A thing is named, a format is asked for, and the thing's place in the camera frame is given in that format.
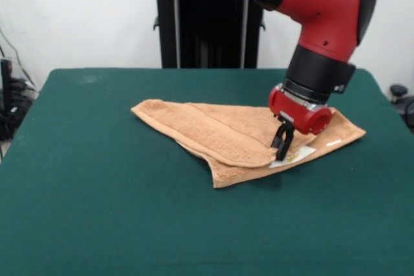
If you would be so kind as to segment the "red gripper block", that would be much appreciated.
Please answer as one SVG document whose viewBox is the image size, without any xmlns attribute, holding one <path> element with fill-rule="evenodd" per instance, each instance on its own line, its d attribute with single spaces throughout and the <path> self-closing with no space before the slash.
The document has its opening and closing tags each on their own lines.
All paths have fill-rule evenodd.
<svg viewBox="0 0 414 276">
<path fill-rule="evenodd" d="M 276 131 L 271 146 L 278 149 L 277 161 L 285 159 L 294 138 L 294 128 L 301 134 L 317 135 L 332 120 L 332 110 L 328 106 L 303 100 L 285 90 L 281 83 L 270 92 L 268 106 L 278 118 L 282 117 L 293 124 L 287 125 L 283 122 Z"/>
</svg>

